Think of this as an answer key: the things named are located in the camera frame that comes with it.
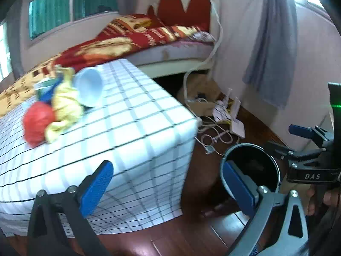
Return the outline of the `person's right hand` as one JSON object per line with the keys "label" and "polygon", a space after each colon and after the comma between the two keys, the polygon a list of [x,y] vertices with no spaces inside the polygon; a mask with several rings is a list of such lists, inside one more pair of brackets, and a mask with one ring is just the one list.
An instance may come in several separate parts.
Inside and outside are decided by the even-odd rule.
{"label": "person's right hand", "polygon": [[[309,203],[306,208],[306,214],[308,216],[314,215],[316,211],[316,203],[314,199],[316,187],[311,185],[307,191]],[[338,207],[340,205],[340,189],[336,188],[333,190],[326,191],[323,197],[323,203],[327,206]]]}

